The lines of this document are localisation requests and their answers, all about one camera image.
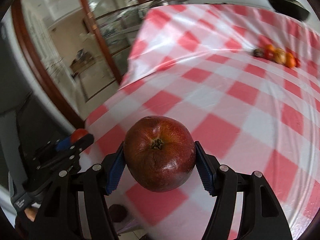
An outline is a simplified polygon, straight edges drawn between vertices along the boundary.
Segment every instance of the red and white tablecloth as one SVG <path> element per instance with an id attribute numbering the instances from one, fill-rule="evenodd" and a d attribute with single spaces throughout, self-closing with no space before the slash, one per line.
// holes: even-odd
<path id="1" fill-rule="evenodd" d="M 296 55 L 301 68 L 251 56 L 268 43 Z M 221 164 L 247 174 L 262 171 L 297 239 L 320 207 L 319 35 L 257 8 L 164 6 L 149 11 L 129 63 L 122 88 L 87 119 L 95 143 L 82 165 L 115 152 L 140 118 L 174 118 Z M 153 193 L 126 168 L 118 190 L 159 240 L 201 239 L 215 202 L 196 169 L 180 188 Z M 239 194 L 230 239 L 241 206 Z"/>

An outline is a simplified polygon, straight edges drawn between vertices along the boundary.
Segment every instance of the apple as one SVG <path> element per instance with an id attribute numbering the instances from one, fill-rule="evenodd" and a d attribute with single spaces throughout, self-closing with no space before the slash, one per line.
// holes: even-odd
<path id="1" fill-rule="evenodd" d="M 124 158 L 135 180 L 153 192 L 173 190 L 190 177 L 196 162 L 193 139 L 180 122 L 147 116 L 124 139 Z"/>

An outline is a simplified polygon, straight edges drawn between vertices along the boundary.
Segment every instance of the tablecloth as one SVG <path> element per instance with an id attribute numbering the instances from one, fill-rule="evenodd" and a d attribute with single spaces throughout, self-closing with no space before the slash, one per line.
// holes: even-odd
<path id="1" fill-rule="evenodd" d="M 300 68 L 252 57 L 271 43 Z M 320 37 L 275 12 L 236 5 L 176 5 L 149 11 L 121 89 L 86 121 L 95 143 L 85 167 L 116 151 L 140 118 L 182 122 L 208 154 L 236 172 L 262 171 L 284 209 L 293 239 L 320 207 Z M 126 168 L 121 191 L 154 239 L 201 239 L 215 198 L 196 169 L 176 190 L 153 193 Z M 238 193 L 229 239 L 241 218 Z"/>

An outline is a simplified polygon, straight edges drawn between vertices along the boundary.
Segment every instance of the black pot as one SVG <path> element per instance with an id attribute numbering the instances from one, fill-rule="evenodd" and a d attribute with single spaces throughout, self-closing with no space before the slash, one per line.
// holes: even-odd
<path id="1" fill-rule="evenodd" d="M 276 12 L 295 18 L 301 22 L 308 19 L 310 12 L 296 0 L 268 0 Z"/>

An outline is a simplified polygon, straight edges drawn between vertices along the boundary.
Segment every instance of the red tomato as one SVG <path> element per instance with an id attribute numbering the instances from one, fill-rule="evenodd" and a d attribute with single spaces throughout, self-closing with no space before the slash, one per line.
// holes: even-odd
<path id="1" fill-rule="evenodd" d="M 70 141 L 72 144 L 74 144 L 77 140 L 81 139 L 87 134 L 88 131 L 86 129 L 77 129 L 71 134 Z"/>
<path id="2" fill-rule="evenodd" d="M 296 57 L 296 67 L 300 67 L 301 66 L 301 62 L 300 60 Z"/>
<path id="3" fill-rule="evenodd" d="M 273 60 L 273 51 L 271 51 L 270 49 L 266 49 L 264 51 L 264 58 L 268 60 Z"/>

